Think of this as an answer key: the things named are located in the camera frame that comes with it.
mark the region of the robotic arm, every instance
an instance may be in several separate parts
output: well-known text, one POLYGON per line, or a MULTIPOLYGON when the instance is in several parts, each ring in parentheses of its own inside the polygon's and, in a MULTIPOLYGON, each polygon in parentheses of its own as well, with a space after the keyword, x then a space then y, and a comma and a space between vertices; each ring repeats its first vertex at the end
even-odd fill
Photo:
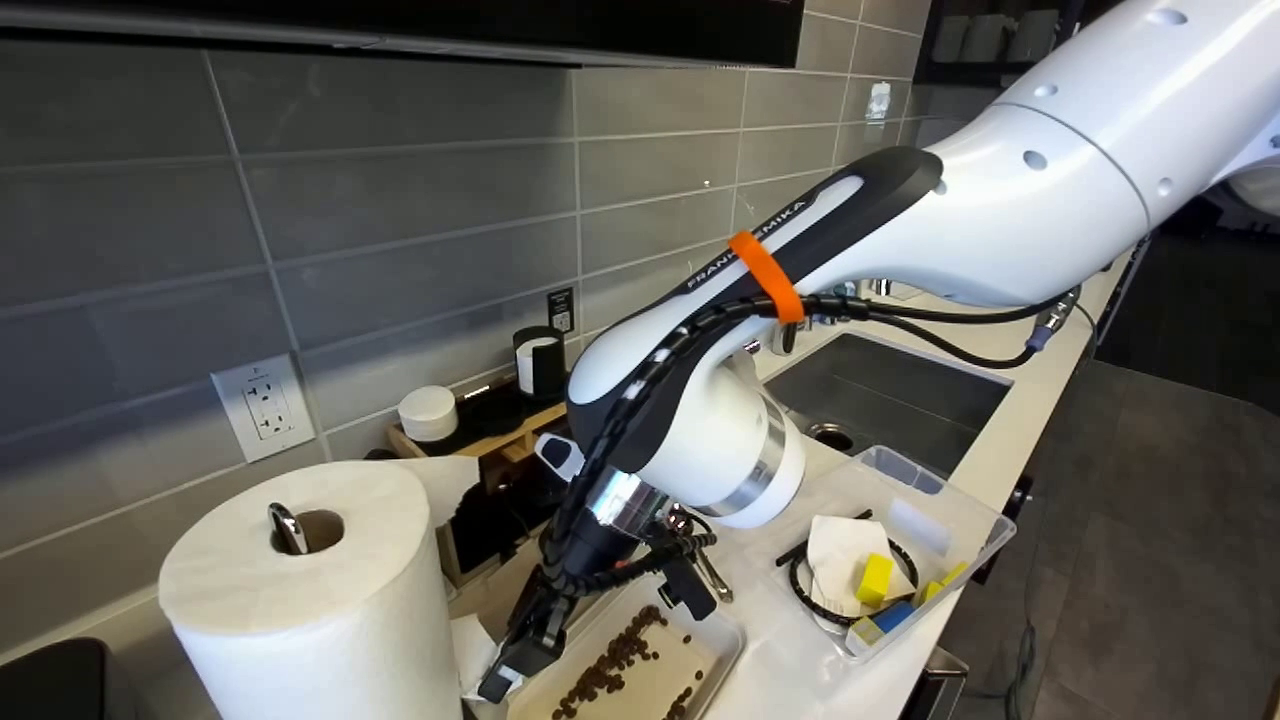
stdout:
MULTIPOLYGON (((1275 45, 1280 0, 1130 0, 964 131, 865 157, 753 237, 815 312, 868 312, 826 308, 843 281, 1039 308, 1215 181, 1280 157, 1275 45)), ((575 448, 554 450, 581 467, 480 697, 554 665, 575 601, 638 572, 667 572, 675 601, 713 612, 695 542, 661 506, 755 528, 796 494, 803 439, 741 361, 771 326, 771 300, 725 250, 581 356, 575 448), (628 562, 638 542, 658 558, 628 562)))

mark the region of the kitchen cabinet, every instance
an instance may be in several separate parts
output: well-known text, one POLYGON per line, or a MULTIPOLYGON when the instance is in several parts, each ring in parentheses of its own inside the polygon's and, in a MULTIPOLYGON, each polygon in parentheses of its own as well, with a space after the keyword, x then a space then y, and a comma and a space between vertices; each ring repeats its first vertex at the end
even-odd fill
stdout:
POLYGON ((538 65, 796 65, 803 0, 0 0, 6 30, 538 65))
POLYGON ((938 0, 916 79, 1006 86, 1113 2, 1116 0, 938 0))

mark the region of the cable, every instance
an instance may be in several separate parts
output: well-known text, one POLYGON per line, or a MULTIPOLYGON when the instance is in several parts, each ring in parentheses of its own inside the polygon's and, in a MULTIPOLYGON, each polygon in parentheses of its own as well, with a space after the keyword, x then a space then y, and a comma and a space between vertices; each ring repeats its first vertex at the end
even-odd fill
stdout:
MULTIPOLYGON (((809 569, 803 547, 809 547, 809 542, 796 542, 796 547, 787 550, 787 584, 794 584, 796 601, 799 601, 811 616, 820 616, 820 618, 827 618, 827 624, 842 624, 842 626, 854 626, 858 618, 865 618, 865 616, 827 612, 826 602, 815 602, 815 601, 799 588, 799 562, 809 569)), ((921 584, 916 558, 911 558, 896 539, 890 539, 890 550, 896 554, 902 572, 903 572, 911 584, 921 584)))
POLYGON ((715 542, 715 528, 688 506, 673 506, 673 522, 667 522, 663 542, 654 542, 654 550, 644 550, 634 562, 593 572, 593 577, 575 581, 575 588, 581 593, 608 593, 608 588, 634 584, 644 572, 673 562, 675 554, 706 550, 708 542, 715 542))
POLYGON ((1093 312, 1082 300, 1072 308, 1090 319, 1090 326, 1095 326, 1093 312))
POLYGON ((1014 325, 1014 319, 1029 319, 1039 314, 1050 308, 1058 308, 1063 294, 1054 294, 1043 305, 1024 305, 1014 312, 932 312, 932 308, 903 308, 903 305, 868 305, 874 319, 877 314, 911 314, 911 319, 932 319, 932 325, 1014 325))
POLYGON ((923 343, 947 350, 947 356, 959 356, 964 365, 979 365, 979 366, 1021 366, 1024 361, 1036 356, 1033 343, 1024 343, 1016 356, 971 356, 970 347, 921 326, 921 325, 907 325, 907 319, 896 319, 896 314, 874 314, 877 325, 890 325, 890 326, 902 326, 907 336, 921 336, 923 343))

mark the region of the electrical outlet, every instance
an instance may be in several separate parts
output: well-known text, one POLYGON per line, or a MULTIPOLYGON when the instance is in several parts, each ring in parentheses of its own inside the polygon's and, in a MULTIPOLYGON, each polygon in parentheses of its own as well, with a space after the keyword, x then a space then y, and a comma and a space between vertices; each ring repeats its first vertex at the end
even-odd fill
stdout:
POLYGON ((290 356, 214 373, 214 386, 226 399, 246 458, 259 458, 316 434, 290 356))
POLYGON ((892 109, 892 84, 874 84, 865 119, 884 122, 890 109, 892 109))
POLYGON ((550 291, 550 325, 566 336, 575 326, 571 287, 550 291))

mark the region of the gray tile wall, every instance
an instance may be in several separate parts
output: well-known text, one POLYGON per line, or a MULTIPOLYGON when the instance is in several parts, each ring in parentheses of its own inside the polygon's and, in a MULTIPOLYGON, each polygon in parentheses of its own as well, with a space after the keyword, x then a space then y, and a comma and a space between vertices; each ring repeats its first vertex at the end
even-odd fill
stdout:
POLYGON ((794 70, 0 39, 0 653, 251 480, 366 454, 410 386, 504 366, 550 287, 593 336, 911 134, 923 11, 811 0, 794 70), (276 350, 320 434, 246 465, 210 373, 276 350))

